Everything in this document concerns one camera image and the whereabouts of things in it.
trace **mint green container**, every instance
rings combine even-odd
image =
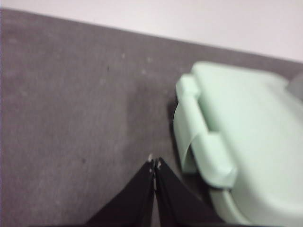
[[[200,173],[227,222],[303,226],[303,102],[287,84],[271,72],[209,62],[177,82],[182,171]]]

